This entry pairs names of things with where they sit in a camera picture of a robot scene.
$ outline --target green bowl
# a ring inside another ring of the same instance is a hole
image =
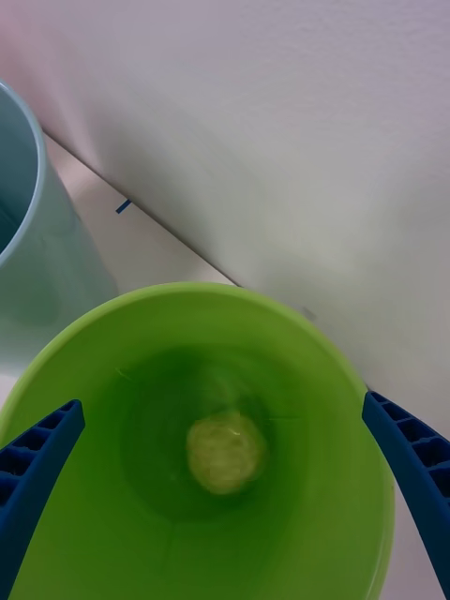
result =
[[[219,372],[268,446],[242,493],[190,476],[190,425]],[[361,419],[366,387],[299,314],[240,288],[175,283],[95,308],[25,371],[0,445],[71,398],[86,429],[11,599],[363,600],[393,533],[390,472]]]

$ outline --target light blue bucket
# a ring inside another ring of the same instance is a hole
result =
[[[0,374],[18,374],[116,288],[48,159],[38,121],[0,82]]]

